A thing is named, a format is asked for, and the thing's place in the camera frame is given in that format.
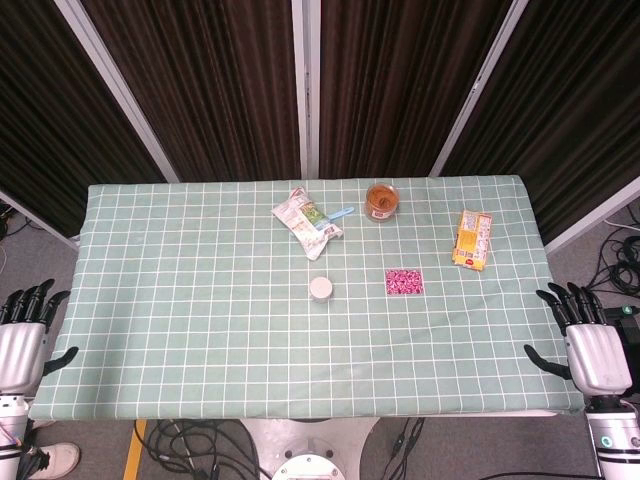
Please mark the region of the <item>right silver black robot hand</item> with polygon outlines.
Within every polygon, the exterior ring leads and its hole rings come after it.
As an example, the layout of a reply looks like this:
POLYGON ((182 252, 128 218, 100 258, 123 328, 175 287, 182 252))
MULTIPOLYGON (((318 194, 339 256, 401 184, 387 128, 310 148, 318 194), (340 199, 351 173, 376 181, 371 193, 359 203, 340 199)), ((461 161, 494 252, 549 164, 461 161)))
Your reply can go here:
POLYGON ((590 290, 568 283, 550 282, 536 295, 551 309, 564 340, 568 363, 543 359, 533 346, 525 353, 540 370, 572 381, 587 397, 620 396, 632 386, 623 344, 615 327, 607 323, 605 309, 590 290))

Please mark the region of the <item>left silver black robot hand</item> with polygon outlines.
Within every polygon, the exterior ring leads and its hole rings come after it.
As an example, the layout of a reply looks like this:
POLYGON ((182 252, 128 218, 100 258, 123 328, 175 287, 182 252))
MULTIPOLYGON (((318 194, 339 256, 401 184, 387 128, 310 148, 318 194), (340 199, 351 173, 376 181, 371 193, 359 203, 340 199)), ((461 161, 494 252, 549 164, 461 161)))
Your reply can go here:
POLYGON ((62 356, 48 357, 48 340, 53 320, 68 290, 49 294, 55 281, 12 292, 1 304, 1 393, 28 395, 41 379, 67 365, 79 349, 70 347, 62 356))

